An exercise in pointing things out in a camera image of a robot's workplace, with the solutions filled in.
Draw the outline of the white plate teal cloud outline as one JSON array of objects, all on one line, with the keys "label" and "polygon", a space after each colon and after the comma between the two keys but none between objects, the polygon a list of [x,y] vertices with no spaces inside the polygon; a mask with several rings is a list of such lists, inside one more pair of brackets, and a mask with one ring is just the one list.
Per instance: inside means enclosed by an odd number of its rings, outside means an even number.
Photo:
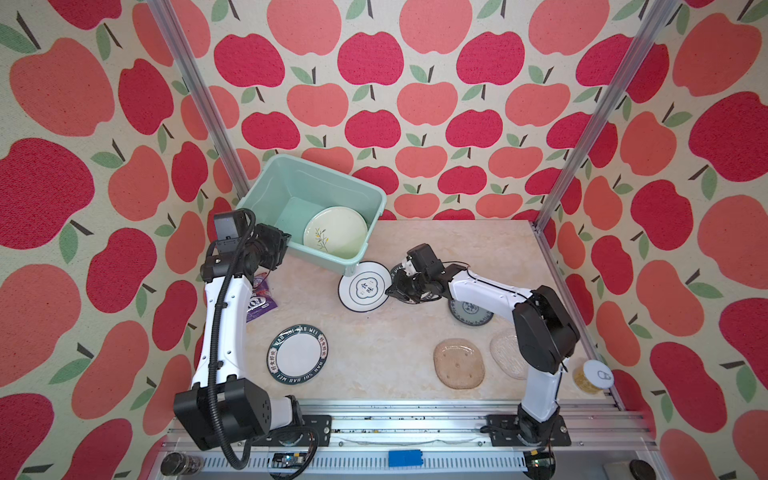
[{"label": "white plate teal cloud outline", "polygon": [[360,262],[350,276],[343,276],[338,286],[342,305],[356,313],[368,313],[381,307],[387,300],[386,290],[391,286],[390,270],[375,261]]}]

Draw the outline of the mint green plastic bin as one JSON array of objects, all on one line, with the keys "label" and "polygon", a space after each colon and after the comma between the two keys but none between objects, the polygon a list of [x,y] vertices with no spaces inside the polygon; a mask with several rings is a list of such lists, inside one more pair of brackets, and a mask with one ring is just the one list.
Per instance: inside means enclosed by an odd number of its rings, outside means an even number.
[{"label": "mint green plastic bin", "polygon": [[[374,184],[302,158],[277,154],[269,159],[236,207],[249,209],[259,223],[290,234],[290,255],[349,276],[363,260],[386,201],[384,190]],[[366,221],[363,244],[349,259],[313,249],[303,242],[311,219],[326,208],[338,206],[357,211]]]}]

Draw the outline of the cream plate with flower sprig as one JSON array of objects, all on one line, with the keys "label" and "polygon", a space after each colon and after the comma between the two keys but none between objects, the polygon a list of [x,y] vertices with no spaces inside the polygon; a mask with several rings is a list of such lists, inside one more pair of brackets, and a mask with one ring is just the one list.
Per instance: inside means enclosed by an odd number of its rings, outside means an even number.
[{"label": "cream plate with flower sprig", "polygon": [[329,207],[316,214],[306,225],[303,245],[342,259],[351,259],[361,250],[368,226],[356,210]]}]

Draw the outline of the white plate dark lettered rim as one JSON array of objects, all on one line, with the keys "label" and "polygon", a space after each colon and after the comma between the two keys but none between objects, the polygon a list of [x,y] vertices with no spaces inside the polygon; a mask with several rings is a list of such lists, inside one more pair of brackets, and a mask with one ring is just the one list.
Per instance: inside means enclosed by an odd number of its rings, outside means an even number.
[{"label": "white plate dark lettered rim", "polygon": [[396,284],[398,282],[402,282],[402,281],[405,281],[405,280],[409,279],[409,275],[408,275],[408,273],[407,273],[407,271],[406,271],[406,269],[405,269],[405,267],[403,266],[402,263],[399,263],[399,264],[395,265],[390,270],[390,274],[391,274],[391,278],[392,278],[392,283],[393,284]]}]

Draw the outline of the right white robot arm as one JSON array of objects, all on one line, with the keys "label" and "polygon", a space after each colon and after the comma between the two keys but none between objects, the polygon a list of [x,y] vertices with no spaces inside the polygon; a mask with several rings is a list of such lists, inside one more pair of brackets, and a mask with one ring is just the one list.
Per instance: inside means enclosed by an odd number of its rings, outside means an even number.
[{"label": "right white robot arm", "polygon": [[578,328],[558,294],[545,285],[531,290],[501,284],[457,264],[432,276],[396,266],[391,277],[386,294],[404,303],[437,298],[467,302],[514,324],[528,374],[513,431],[525,445],[547,443],[556,431],[563,373],[580,341]]}]

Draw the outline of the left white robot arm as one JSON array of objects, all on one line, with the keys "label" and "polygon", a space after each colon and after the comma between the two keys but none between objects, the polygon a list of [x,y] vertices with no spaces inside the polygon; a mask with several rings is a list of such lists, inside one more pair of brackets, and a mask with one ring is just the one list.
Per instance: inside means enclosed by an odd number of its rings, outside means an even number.
[{"label": "left white robot arm", "polygon": [[304,425],[298,401],[272,397],[246,375],[244,337],[256,271],[280,265],[290,236],[255,224],[244,211],[214,217],[216,239],[201,267],[206,322],[200,360],[187,391],[175,395],[173,411],[202,451],[248,446],[271,434]]}]

